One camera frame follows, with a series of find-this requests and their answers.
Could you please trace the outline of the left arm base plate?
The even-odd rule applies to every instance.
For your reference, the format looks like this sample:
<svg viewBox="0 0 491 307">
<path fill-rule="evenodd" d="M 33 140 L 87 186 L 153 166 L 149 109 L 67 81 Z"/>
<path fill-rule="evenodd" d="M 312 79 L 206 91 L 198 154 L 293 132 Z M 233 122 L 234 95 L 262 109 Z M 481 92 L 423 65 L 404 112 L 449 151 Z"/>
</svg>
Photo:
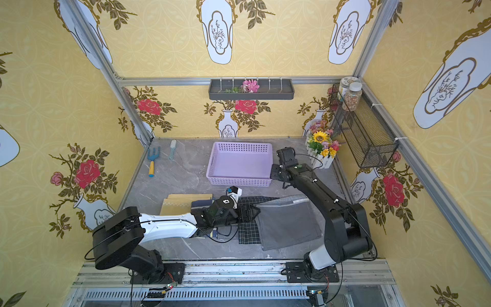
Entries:
<svg viewBox="0 0 491 307">
<path fill-rule="evenodd" d="M 158 269 L 156 272 L 152 272 L 146 276 L 138 275 L 136 272 L 133 272 L 130 277 L 130 283 L 134 285 L 157 285 L 175 282 L 180 285 L 183 282 L 184 273 L 185 263 L 164 263 L 162 269 Z"/>
</svg>

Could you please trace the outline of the tan folded pillowcase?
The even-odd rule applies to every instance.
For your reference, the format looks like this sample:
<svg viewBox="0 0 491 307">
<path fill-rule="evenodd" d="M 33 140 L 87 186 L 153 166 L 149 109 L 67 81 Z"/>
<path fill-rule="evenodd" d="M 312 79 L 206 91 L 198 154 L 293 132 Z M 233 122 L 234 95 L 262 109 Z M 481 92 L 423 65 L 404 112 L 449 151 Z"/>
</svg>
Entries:
<svg viewBox="0 0 491 307">
<path fill-rule="evenodd" d="M 191 212 L 192 203 L 211 200 L 213 194 L 170 194 L 162 202 L 160 216 L 176 216 Z"/>
</svg>

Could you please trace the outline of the flower box white fence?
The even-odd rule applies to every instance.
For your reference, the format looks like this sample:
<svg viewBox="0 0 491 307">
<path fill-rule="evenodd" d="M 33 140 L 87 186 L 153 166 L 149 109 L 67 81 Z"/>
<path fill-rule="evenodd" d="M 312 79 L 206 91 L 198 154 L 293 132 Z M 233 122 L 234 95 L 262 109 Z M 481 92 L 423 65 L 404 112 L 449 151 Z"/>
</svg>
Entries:
<svg viewBox="0 0 491 307">
<path fill-rule="evenodd" d="M 328 169 L 340 150 L 340 143 L 332 139 L 334 131 L 327 127 L 325 120 L 311 124 L 306 135 L 306 148 L 313 169 Z"/>
</svg>

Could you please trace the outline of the grey wall tray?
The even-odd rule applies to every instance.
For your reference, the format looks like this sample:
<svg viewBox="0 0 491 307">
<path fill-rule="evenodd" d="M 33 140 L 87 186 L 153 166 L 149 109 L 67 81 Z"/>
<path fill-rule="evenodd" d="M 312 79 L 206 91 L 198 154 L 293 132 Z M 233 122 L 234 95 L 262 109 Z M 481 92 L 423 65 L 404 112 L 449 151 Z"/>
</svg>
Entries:
<svg viewBox="0 0 491 307">
<path fill-rule="evenodd" d="M 213 101 L 292 100 L 295 89 L 285 78 L 212 79 L 208 96 Z"/>
</svg>

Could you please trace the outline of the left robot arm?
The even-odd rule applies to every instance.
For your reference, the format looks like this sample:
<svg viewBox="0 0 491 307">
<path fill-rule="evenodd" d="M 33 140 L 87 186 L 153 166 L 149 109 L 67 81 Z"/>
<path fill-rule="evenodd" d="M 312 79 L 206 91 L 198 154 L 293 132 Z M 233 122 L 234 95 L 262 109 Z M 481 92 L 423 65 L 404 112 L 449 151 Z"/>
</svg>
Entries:
<svg viewBox="0 0 491 307">
<path fill-rule="evenodd" d="M 93 230 L 93 261 L 98 270 L 123 266 L 147 275 L 164 267 L 159 252 L 143 248 L 143 243 L 175 237 L 210 238 L 216 228 L 250 223 L 259 214 L 257 206 L 240 205 L 239 197 L 232 195 L 194 201 L 190 212 L 174 216 L 149 215 L 127 207 Z"/>
</svg>

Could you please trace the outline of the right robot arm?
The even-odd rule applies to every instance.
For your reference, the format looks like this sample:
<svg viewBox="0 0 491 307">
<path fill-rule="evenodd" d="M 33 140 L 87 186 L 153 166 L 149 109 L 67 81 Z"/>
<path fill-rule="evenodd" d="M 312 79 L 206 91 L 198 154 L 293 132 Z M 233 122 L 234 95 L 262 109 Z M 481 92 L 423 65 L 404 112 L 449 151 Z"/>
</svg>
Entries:
<svg viewBox="0 0 491 307">
<path fill-rule="evenodd" d="M 351 204 L 329 189 L 310 166 L 298 162 L 292 147 L 278 150 L 277 156 L 280 163 L 272 165 L 271 179 L 282 182 L 285 189 L 298 189 L 325 219 L 323 244 L 308 253 L 314 269 L 356 259 L 375 248 L 363 206 Z"/>
</svg>

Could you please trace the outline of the pink artificial flower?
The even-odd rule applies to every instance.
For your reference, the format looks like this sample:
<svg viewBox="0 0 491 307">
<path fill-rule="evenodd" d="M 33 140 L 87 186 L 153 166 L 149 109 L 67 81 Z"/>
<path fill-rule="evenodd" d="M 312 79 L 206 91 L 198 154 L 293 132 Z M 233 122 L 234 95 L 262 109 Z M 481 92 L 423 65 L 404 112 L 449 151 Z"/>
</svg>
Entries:
<svg viewBox="0 0 491 307">
<path fill-rule="evenodd" d="M 255 79 L 246 79 L 241 85 L 241 89 L 244 93 L 257 93 L 260 85 Z"/>
</svg>

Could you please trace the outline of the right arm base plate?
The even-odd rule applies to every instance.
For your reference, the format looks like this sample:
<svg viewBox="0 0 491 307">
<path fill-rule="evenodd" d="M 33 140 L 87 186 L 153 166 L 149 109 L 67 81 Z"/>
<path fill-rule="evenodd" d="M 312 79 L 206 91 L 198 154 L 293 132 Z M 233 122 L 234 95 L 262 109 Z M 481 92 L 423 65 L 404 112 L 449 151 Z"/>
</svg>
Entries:
<svg viewBox="0 0 491 307">
<path fill-rule="evenodd" d="M 336 266 L 328 266 L 317 270 L 306 261 L 287 262 L 280 274 L 286 276 L 289 283 L 337 283 L 340 281 Z"/>
</svg>

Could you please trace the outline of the glass jar front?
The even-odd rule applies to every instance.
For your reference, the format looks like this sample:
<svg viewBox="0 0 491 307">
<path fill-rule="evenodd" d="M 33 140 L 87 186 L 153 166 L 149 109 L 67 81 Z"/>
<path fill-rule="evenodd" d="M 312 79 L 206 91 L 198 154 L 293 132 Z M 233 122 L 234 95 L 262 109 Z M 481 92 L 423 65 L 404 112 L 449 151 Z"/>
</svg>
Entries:
<svg viewBox="0 0 491 307">
<path fill-rule="evenodd" d="M 350 83 L 349 89 L 343 96 L 342 108 L 345 111 L 355 111 L 362 96 L 363 85 L 360 82 Z"/>
</svg>

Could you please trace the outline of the black grid pillowcase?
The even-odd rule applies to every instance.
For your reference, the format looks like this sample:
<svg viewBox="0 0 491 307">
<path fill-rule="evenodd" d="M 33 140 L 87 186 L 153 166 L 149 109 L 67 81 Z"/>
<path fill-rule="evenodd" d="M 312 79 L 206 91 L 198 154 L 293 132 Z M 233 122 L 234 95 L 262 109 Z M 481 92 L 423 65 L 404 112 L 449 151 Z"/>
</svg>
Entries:
<svg viewBox="0 0 491 307">
<path fill-rule="evenodd" d="M 259 205 L 272 200 L 275 197 L 245 196 L 239 198 L 238 209 L 244 218 L 239 224 L 239 244 L 261 244 L 260 232 L 256 218 L 261 210 Z"/>
</svg>

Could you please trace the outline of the plain grey pillowcase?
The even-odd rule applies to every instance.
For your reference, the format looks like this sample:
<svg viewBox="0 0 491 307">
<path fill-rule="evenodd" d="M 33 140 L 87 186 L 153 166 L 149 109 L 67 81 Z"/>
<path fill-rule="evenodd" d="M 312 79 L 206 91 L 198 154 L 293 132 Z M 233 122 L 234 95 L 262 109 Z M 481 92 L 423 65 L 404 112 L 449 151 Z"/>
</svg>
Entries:
<svg viewBox="0 0 491 307">
<path fill-rule="evenodd" d="M 322 237 L 310 200 L 304 195 L 278 198 L 257 205 L 258 225 L 264 251 L 287 248 Z"/>
</svg>

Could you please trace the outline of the blue yellow garden fork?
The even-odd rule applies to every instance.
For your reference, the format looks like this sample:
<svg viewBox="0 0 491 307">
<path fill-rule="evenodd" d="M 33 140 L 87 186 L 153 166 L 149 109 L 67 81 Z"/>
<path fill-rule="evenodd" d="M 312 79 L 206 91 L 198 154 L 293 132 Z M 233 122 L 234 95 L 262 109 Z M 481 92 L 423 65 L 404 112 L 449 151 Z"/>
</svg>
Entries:
<svg viewBox="0 0 491 307">
<path fill-rule="evenodd" d="M 148 151 L 147 159 L 150 161 L 149 170 L 148 170 L 149 177 L 155 176 L 155 160 L 159 158 L 160 153 L 161 153 L 161 147 L 151 148 Z"/>
</svg>

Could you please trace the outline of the navy plaid folded pillowcase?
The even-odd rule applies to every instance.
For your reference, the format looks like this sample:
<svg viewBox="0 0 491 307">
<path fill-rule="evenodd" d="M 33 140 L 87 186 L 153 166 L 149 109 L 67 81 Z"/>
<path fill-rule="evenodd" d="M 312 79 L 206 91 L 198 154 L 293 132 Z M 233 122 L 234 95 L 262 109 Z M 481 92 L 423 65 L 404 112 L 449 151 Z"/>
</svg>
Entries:
<svg viewBox="0 0 491 307">
<path fill-rule="evenodd" d="M 191 214 L 195 218 L 197 227 L 193 237 L 204 237 L 211 234 L 217 227 L 228 226 L 231 223 L 229 208 L 221 207 L 216 201 L 195 201 L 191 206 Z"/>
</svg>

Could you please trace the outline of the lilac plastic basket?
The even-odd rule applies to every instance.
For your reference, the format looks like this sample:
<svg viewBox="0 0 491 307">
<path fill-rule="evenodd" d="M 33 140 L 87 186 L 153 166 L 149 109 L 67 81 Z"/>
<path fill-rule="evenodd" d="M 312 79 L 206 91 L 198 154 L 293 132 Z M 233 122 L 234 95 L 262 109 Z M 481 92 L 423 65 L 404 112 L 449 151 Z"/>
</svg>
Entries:
<svg viewBox="0 0 491 307">
<path fill-rule="evenodd" d="M 269 187 L 272 165 L 270 143 L 215 142 L 206 177 L 212 185 Z"/>
</svg>

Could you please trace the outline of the glass jar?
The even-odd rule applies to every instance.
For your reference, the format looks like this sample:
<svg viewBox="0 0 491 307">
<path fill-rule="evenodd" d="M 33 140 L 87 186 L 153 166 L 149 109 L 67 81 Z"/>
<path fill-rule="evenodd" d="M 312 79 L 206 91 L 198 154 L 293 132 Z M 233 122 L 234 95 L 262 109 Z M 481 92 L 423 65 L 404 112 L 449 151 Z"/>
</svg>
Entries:
<svg viewBox="0 0 491 307">
<path fill-rule="evenodd" d="M 358 82 L 359 82 L 359 78 L 356 78 L 354 76 L 347 76 L 342 78 L 340 80 L 340 84 L 338 87 L 338 98 L 341 99 L 342 97 L 344 97 L 345 92 L 349 90 L 349 86 L 352 83 L 358 83 Z"/>
<path fill-rule="evenodd" d="M 362 96 L 363 85 L 360 82 L 350 83 L 349 89 L 343 96 L 342 108 L 345 111 L 355 111 Z"/>
</svg>

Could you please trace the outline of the light blue small brush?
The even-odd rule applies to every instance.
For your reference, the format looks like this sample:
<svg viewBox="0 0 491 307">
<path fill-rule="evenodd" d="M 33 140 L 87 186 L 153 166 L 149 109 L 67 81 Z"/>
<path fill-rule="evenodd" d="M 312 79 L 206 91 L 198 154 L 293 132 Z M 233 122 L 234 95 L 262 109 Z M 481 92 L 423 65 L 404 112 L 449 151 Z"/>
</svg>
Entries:
<svg viewBox="0 0 491 307">
<path fill-rule="evenodd" d="M 176 146 L 177 146 L 177 141 L 176 139 L 173 139 L 170 143 L 170 154 L 168 156 L 168 159 L 170 161 L 174 160 L 174 156 L 175 156 L 175 151 L 176 151 Z"/>
</svg>

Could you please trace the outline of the glass jar back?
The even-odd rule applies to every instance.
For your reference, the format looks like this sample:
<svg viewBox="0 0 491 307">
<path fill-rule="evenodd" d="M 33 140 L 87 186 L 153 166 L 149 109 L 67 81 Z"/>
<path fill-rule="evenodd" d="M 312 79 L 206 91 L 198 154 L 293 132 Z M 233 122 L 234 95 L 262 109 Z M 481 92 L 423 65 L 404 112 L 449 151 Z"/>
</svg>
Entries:
<svg viewBox="0 0 491 307">
<path fill-rule="evenodd" d="M 349 90 L 349 86 L 352 83 L 358 83 L 358 82 L 359 82 L 359 78 L 356 78 L 354 76 L 347 76 L 342 78 L 340 80 L 340 84 L 338 87 L 338 98 L 341 99 L 342 97 L 344 97 L 345 92 Z"/>
</svg>

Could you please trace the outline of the aluminium rail frame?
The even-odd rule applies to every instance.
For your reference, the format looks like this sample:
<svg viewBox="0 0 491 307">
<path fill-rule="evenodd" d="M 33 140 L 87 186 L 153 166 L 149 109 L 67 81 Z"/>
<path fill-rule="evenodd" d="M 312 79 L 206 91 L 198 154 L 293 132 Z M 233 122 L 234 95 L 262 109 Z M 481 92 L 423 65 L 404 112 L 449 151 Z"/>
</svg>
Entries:
<svg viewBox="0 0 491 307">
<path fill-rule="evenodd" d="M 405 304 L 384 260 L 349 260 L 310 278 L 301 272 L 299 259 L 177 260 L 165 264 L 171 267 L 171 275 L 156 284 L 139 281 L 122 267 L 98 271 L 93 264 L 84 264 L 64 306 L 266 300 L 308 301 L 314 306 Z"/>
</svg>

